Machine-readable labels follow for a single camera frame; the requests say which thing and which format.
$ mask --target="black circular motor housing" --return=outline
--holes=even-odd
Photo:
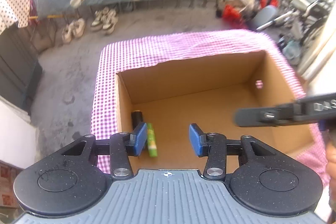
[[[317,173],[264,143],[259,147],[271,151],[259,155],[243,137],[241,142],[245,142],[246,163],[229,182],[229,190],[241,204],[259,213],[282,217],[315,209],[323,190]]]
[[[81,138],[23,170],[14,192],[21,207],[42,216],[66,216],[96,203],[107,189],[104,173],[90,163],[95,138]]]

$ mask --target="silver bolt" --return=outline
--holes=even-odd
[[[268,119],[273,119],[275,115],[273,113],[265,112],[264,117]]]
[[[217,167],[212,167],[212,168],[209,168],[208,170],[207,170],[207,174],[209,175],[209,176],[220,176],[220,175],[222,175],[224,173],[224,171],[223,170],[221,170],[221,168],[217,168]]]
[[[117,168],[113,171],[113,174],[117,177],[128,176],[131,172],[127,168]]]

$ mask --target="pink checkered cloth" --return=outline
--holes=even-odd
[[[305,96],[293,69],[282,56],[273,40],[262,33],[246,30],[180,33],[144,37],[107,45],[100,54],[99,69],[93,99],[91,133],[97,139],[107,139],[117,133],[116,95],[114,76],[117,72],[154,66],[168,60],[202,56],[254,52],[265,50],[281,70],[296,98]],[[316,124],[310,125],[315,144],[297,159],[317,172],[323,184],[329,183],[325,173],[325,145]],[[98,167],[110,172],[110,159],[100,156]]]

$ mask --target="gray ribbed surface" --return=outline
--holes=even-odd
[[[140,170],[114,182],[105,197],[87,211],[60,219],[23,215],[19,224],[320,224],[313,213],[275,218],[251,212],[237,203],[221,182],[202,179],[196,170]]]

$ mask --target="gray floor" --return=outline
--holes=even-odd
[[[96,73],[103,47],[151,35],[223,29],[228,26],[215,18],[213,8],[137,10],[121,14],[114,33],[108,37],[86,28],[81,39],[44,51],[39,58],[43,75],[31,110],[31,121],[39,128],[37,158],[90,133]]]

